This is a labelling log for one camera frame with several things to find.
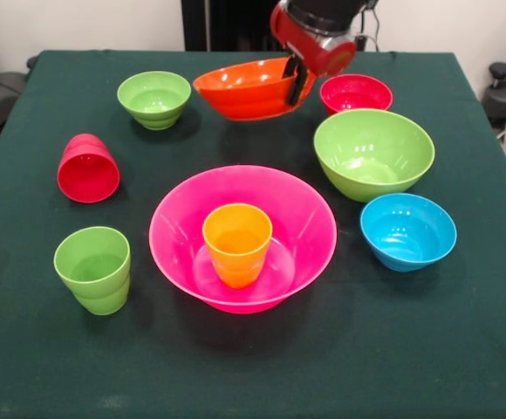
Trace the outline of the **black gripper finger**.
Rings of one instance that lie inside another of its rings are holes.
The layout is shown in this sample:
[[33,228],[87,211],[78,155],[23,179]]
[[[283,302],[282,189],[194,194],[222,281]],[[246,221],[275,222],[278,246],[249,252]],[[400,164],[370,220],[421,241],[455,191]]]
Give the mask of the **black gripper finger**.
[[287,79],[296,75],[297,67],[300,64],[300,59],[294,55],[290,55],[287,58],[284,70],[282,73],[282,79]]
[[295,106],[298,103],[308,76],[309,71],[305,68],[305,66],[298,65],[295,70],[295,78],[286,98],[286,104],[288,106]]

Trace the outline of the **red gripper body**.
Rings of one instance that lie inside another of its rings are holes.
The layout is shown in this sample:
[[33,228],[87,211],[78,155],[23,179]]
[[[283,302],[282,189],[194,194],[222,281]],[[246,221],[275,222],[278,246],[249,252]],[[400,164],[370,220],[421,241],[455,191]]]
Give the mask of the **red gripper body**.
[[317,76],[335,75],[352,61],[356,1],[280,1],[270,17],[275,39]]

